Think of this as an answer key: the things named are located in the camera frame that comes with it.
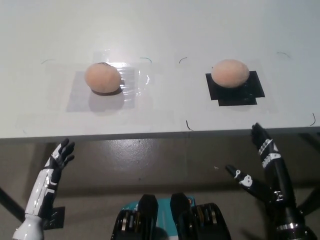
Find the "white robotic arm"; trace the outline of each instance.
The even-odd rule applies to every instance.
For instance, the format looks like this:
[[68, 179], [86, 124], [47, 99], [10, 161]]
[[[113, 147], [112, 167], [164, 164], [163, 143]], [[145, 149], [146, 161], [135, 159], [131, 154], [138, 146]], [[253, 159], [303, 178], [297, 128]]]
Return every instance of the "white robotic arm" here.
[[44, 225], [53, 211], [58, 184], [64, 167], [75, 158], [70, 155], [75, 143], [65, 139], [53, 151], [33, 186], [25, 209], [25, 220], [15, 231], [14, 240], [43, 240]]

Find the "clear plastic sheet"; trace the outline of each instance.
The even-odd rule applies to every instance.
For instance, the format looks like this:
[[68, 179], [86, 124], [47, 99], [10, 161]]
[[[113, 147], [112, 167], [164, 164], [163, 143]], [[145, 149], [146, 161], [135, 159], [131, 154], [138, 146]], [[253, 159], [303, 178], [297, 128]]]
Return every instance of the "clear plastic sheet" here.
[[74, 76], [67, 112], [94, 112], [132, 109], [135, 107], [136, 82], [138, 73], [130, 64], [108, 62], [121, 75], [121, 92], [111, 95], [98, 95], [90, 90], [85, 82], [85, 71], [77, 71]]

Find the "black line mark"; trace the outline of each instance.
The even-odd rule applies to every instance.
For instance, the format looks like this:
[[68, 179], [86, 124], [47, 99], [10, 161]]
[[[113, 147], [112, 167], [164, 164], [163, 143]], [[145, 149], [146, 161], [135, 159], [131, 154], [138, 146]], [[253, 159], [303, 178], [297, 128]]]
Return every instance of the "black line mark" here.
[[316, 123], [316, 117], [315, 117], [315, 114], [314, 114], [314, 113], [312, 113], [312, 115], [313, 115], [313, 118], [314, 118], [314, 122], [310, 125], [310, 127], [311, 127], [311, 126], [313, 126], [313, 125]]
[[54, 60], [55, 60], [54, 58], [50, 58], [50, 59], [44, 60], [41, 64], [44, 64], [45, 62], [48, 62], [48, 61], [54, 61]]
[[187, 120], [185, 120], [185, 123], [186, 123], [186, 127], [187, 127], [190, 131], [194, 132], [194, 131], [189, 127]]
[[181, 61], [182, 61], [183, 59], [187, 59], [187, 57], [182, 58], [182, 59], [179, 61], [179, 64], [181, 63]]
[[150, 63], [152, 63], [152, 60], [148, 57], [140, 57], [140, 59], [148, 59], [150, 61]]
[[284, 55], [286, 55], [288, 58], [292, 59], [292, 57], [290, 57], [289, 54], [287, 54], [287, 53], [285, 53], [285, 52], [283, 52], [283, 51], [277, 51], [276, 53], [277, 53], [277, 54], [284, 54]]

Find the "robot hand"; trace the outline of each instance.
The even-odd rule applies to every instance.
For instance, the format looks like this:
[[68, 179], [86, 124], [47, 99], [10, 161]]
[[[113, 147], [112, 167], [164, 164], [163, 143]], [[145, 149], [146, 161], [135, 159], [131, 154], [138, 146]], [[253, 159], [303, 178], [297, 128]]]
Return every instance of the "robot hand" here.
[[53, 151], [38, 174], [25, 209], [25, 221], [15, 231], [14, 240], [43, 240], [44, 224], [51, 219], [62, 170], [75, 158], [75, 143], [65, 139]]
[[274, 140], [258, 123], [252, 126], [251, 136], [264, 168], [266, 183], [253, 179], [232, 165], [227, 165], [226, 170], [244, 190], [264, 202], [277, 239], [317, 239], [305, 226], [304, 215], [296, 205], [285, 161]]

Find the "tabletop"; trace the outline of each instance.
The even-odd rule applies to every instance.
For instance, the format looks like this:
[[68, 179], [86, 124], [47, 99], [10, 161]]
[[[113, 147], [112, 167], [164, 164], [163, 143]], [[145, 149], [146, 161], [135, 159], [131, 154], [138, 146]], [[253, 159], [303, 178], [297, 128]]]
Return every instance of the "tabletop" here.
[[[234, 134], [255, 122], [320, 131], [319, 11], [318, 0], [0, 0], [0, 140]], [[206, 74], [223, 59], [256, 71], [265, 97], [211, 100]], [[121, 94], [84, 84], [96, 62], [119, 69]]]

